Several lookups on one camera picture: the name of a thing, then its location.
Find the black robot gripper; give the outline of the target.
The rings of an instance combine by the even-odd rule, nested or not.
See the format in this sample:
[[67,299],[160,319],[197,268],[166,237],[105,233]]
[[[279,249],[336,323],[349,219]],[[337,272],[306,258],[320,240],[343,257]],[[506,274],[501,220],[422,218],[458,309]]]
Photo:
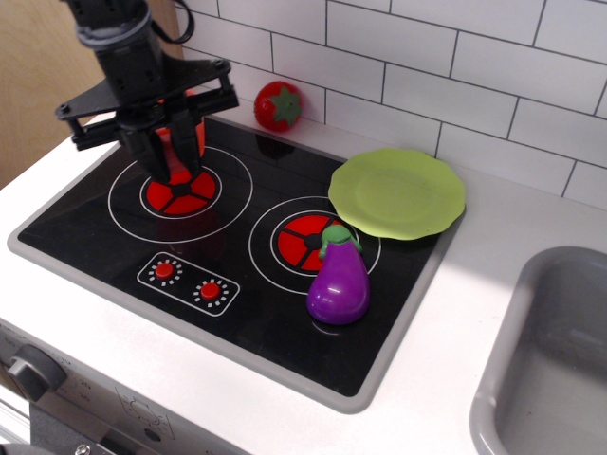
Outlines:
[[151,177],[168,183],[164,145],[158,127],[152,127],[154,106],[165,100],[175,153],[191,175],[198,175],[202,118],[238,105],[230,63],[170,57],[154,35],[79,39],[93,50],[105,79],[56,110],[57,118],[69,124],[77,147],[118,140]]

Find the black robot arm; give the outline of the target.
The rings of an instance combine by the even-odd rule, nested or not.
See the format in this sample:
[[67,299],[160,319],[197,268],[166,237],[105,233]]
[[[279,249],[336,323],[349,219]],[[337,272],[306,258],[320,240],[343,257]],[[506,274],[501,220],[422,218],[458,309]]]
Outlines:
[[170,38],[145,1],[71,1],[80,43],[91,49],[104,80],[61,104],[78,150],[117,141],[154,179],[201,170],[197,128],[209,114],[238,104],[225,60],[167,55]]

